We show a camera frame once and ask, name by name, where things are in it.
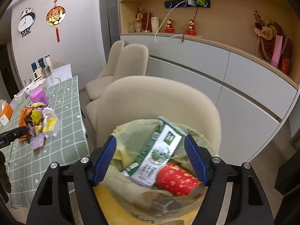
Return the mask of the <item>red paper cup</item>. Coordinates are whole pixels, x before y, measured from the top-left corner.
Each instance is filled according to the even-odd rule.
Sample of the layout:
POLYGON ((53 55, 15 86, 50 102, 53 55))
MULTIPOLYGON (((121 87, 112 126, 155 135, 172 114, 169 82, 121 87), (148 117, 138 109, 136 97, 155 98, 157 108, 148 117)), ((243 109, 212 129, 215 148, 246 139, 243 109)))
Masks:
POLYGON ((160 169, 156 176, 156 185, 175 196, 194 197, 202 189, 202 183, 195 176, 175 163, 167 163, 160 169))

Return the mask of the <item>black power strip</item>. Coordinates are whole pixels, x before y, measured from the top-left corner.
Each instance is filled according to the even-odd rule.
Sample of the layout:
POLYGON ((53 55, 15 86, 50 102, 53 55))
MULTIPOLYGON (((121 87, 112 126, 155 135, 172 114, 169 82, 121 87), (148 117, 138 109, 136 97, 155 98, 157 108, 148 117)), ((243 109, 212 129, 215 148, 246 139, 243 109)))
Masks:
POLYGON ((169 0, 164 2, 164 7, 166 9, 180 8, 180 7, 210 8, 211 0, 169 0))

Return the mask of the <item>beige chair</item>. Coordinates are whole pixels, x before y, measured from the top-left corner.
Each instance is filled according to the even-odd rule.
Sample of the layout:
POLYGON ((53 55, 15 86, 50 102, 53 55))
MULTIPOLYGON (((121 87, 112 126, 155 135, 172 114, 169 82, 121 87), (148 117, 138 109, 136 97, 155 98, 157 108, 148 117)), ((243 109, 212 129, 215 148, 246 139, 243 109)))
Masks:
POLYGON ((97 78, 102 78, 106 76, 113 76, 116 70, 117 61, 121 50, 124 48, 125 42, 123 40, 116 41, 109 52, 109 57, 107 60, 107 65, 104 70, 98 75, 97 78))
POLYGON ((149 49, 141 44, 124 46, 119 55, 113 76, 96 78, 85 86, 90 101, 101 97, 104 90, 116 80, 128 76, 146 76, 149 63, 149 49))
POLYGON ((220 150, 221 120, 216 106, 202 92, 177 81, 151 76, 121 78, 85 107, 85 115, 96 132, 98 147, 118 125, 162 116, 204 135, 212 155, 220 150))

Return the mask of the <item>pink tin box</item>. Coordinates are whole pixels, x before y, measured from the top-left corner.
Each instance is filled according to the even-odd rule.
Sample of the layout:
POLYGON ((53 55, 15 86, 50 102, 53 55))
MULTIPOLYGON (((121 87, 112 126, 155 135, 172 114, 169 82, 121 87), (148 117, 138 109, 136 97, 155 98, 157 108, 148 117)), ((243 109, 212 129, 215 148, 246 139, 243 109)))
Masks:
POLYGON ((36 88, 33 92, 29 94, 29 97, 33 103, 44 103, 46 106, 49 104, 49 100, 45 94, 43 88, 36 88))

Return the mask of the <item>green white milk carton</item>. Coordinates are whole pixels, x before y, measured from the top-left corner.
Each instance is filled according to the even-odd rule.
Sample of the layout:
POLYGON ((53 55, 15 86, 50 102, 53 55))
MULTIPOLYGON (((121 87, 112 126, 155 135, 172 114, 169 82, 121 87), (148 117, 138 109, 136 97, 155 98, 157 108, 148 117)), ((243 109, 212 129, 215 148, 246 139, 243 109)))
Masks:
POLYGON ((133 182, 152 187, 160 169, 168 163, 180 141, 187 135, 180 127, 162 116, 161 125, 152 133, 150 140, 137 159, 122 174, 133 182))

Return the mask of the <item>yellow cushion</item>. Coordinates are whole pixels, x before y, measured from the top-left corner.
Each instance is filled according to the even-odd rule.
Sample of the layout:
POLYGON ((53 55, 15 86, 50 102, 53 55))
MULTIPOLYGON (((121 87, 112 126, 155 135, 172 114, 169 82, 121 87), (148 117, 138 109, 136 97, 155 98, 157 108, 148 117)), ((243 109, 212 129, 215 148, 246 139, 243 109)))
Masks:
MULTIPOLYGON (((103 185, 99 184, 94 188, 98 203, 109 224, 134 225, 134 224, 158 224, 141 221, 128 213, 111 195, 110 191, 103 185)), ((191 211, 187 215, 178 218, 175 221, 163 224, 192 224, 198 210, 191 211)))

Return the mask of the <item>orange white tissue box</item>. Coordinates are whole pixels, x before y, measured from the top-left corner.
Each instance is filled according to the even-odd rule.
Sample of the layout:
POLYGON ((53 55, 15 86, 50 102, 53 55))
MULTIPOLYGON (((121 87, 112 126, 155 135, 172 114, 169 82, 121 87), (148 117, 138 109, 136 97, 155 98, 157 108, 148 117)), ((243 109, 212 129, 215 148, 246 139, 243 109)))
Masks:
POLYGON ((5 100, 1 100, 0 121, 3 126, 6 126, 11 119, 13 109, 5 100))

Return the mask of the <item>white yellow toy chair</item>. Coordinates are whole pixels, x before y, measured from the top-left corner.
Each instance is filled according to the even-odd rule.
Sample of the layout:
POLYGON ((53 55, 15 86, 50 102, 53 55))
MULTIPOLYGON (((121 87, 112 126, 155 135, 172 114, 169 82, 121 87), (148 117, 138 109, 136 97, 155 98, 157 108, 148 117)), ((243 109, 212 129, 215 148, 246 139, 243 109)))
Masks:
POLYGON ((56 137, 61 126, 61 121, 54 109, 45 107, 42 110, 43 114, 43 130, 42 134, 46 139, 50 137, 56 137))

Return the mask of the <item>orange snack wrapper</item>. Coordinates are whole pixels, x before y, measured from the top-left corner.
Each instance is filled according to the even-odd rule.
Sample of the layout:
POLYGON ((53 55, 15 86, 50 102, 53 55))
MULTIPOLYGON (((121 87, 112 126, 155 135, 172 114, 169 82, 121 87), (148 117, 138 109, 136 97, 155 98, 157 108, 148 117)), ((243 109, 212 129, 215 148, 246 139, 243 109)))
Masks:
MULTIPOLYGON (((19 118, 19 127, 27 127, 25 118, 26 118, 26 116, 28 116, 31 113, 31 111, 32 111, 32 108, 26 107, 26 106, 24 106, 21 109, 20 118, 19 118)), ((23 136, 18 138, 19 142, 25 140, 26 137, 27 137, 27 133, 25 133, 23 136)))

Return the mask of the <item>white thermos bottle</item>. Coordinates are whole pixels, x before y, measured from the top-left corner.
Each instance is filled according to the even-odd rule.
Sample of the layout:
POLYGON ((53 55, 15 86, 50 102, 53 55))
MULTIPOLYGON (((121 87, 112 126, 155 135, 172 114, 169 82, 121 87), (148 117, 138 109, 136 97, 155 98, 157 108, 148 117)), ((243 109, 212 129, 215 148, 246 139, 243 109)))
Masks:
POLYGON ((53 65, 52 65, 52 62, 50 59, 50 54, 45 55, 45 61, 46 61, 47 66, 49 66, 50 72, 53 72, 54 68, 53 68, 53 65))

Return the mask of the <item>pink wrapper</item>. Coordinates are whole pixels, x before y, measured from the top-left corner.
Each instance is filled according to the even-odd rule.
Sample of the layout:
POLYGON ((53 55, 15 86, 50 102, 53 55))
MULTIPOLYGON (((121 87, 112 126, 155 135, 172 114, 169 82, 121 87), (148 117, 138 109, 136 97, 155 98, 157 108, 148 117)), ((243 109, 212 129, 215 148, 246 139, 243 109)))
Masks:
POLYGON ((39 133, 38 135, 36 135, 33 139, 33 141, 31 142, 31 149, 32 151, 36 151, 37 149, 43 147, 45 142, 45 137, 42 133, 39 133))

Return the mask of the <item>panda wall clock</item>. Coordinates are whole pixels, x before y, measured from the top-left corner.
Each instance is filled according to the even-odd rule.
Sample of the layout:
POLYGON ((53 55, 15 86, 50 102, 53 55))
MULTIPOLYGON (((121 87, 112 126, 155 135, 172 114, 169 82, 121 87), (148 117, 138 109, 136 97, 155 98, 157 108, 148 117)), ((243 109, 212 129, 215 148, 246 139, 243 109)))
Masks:
POLYGON ((18 25, 18 31, 20 32, 22 38, 31 33, 31 26, 35 21, 36 15, 32 8, 26 8, 22 14, 18 25))

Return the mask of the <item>yellow snack packet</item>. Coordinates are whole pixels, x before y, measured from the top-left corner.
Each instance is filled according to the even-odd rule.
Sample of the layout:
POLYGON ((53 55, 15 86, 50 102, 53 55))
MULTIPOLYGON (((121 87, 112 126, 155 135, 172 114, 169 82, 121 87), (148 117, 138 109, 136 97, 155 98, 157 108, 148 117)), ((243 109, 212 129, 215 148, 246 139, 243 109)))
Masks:
POLYGON ((31 119, 35 125, 38 125, 43 120, 43 114, 41 110, 33 109, 31 111, 31 119))

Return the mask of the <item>red figurine right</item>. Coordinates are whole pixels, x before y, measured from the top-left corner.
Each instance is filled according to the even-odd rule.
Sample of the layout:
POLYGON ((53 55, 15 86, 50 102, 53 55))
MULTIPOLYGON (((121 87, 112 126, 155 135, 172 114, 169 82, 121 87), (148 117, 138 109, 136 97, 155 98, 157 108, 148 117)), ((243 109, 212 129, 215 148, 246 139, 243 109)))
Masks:
POLYGON ((196 29, 195 29, 194 20, 190 19, 188 21, 188 25, 187 25, 185 34, 190 35, 190 36, 196 36, 196 29))

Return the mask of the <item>yellow trash bag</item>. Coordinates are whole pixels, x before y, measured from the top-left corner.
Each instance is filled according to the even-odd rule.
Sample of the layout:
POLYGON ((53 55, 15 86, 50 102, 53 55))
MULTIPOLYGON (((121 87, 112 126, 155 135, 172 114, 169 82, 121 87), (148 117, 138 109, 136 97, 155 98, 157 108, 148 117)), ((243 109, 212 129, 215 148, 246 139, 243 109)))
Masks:
POLYGON ((195 177, 184 138, 191 135, 211 155, 217 149, 196 130, 163 117, 124 123, 112 135, 116 151, 102 188, 121 213, 150 224, 190 220, 206 188, 195 177))

